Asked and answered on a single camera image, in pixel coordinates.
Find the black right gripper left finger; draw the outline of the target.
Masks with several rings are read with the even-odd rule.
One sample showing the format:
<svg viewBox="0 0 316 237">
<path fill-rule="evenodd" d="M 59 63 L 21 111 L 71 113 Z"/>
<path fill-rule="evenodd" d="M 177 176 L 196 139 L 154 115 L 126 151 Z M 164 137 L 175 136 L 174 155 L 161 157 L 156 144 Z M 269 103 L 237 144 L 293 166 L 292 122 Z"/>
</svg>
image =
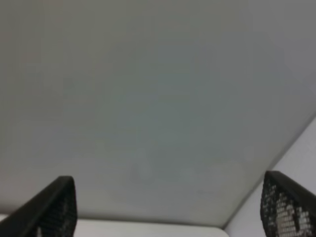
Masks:
<svg viewBox="0 0 316 237">
<path fill-rule="evenodd" d="M 7 216 L 8 237 L 72 237 L 77 225 L 75 181 L 59 176 Z"/>
</svg>

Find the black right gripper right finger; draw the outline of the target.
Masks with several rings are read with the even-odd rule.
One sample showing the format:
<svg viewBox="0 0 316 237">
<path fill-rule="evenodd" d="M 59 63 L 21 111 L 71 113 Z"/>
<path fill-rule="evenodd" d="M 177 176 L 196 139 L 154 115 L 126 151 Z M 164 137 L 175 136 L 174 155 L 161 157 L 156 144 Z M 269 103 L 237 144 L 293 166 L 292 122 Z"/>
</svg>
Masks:
<svg viewBox="0 0 316 237">
<path fill-rule="evenodd" d="M 314 237 L 316 196 L 279 171 L 266 171 L 260 217 L 267 237 Z"/>
</svg>

